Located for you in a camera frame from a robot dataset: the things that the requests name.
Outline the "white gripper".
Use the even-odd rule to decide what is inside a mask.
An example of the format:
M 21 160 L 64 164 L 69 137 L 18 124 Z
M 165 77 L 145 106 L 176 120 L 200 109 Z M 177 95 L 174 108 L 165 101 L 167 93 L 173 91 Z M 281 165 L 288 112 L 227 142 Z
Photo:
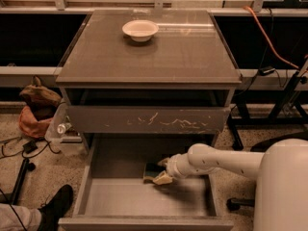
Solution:
M 160 167 L 166 167 L 167 172 L 163 171 L 153 179 L 153 183 L 162 186 L 170 184 L 173 178 L 186 178 L 190 173 L 190 164 L 186 154 L 176 154 L 166 157 L 157 163 Z

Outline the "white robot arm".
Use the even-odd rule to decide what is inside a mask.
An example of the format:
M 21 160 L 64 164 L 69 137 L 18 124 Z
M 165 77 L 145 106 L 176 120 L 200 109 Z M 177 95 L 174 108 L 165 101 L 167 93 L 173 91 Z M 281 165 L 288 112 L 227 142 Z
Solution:
M 253 231 L 308 231 L 308 141 L 278 141 L 265 152 L 219 150 L 197 143 L 160 165 L 165 170 L 154 178 L 157 185 L 218 168 L 253 179 Z

